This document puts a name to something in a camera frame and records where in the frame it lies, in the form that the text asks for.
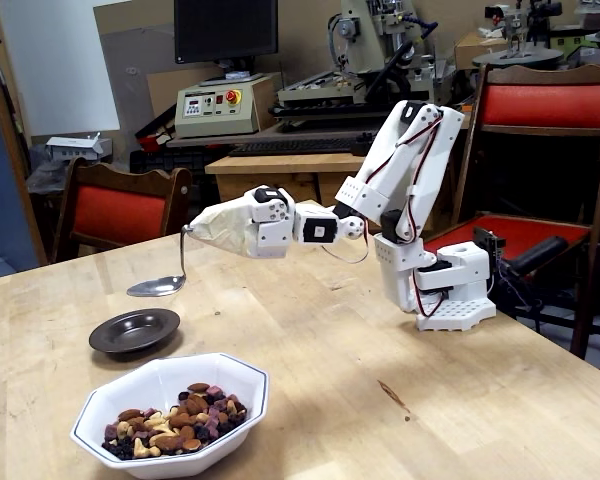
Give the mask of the white moving gripper finger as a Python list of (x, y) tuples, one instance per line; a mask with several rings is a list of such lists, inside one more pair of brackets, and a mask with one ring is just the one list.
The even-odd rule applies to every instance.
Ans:
[(292, 208), (282, 199), (269, 199), (266, 202), (254, 200), (250, 204), (252, 220), (255, 223), (286, 221), (293, 215)]

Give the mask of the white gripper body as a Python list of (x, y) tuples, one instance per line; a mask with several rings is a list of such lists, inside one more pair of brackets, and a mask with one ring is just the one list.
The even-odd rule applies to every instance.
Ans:
[[(251, 217), (250, 204), (257, 200), (282, 199), (293, 210), (286, 221), (255, 223)], [(247, 225), (247, 252), (251, 258), (284, 258), (293, 240), (296, 203), (283, 188), (259, 186), (247, 192), (250, 223)]]

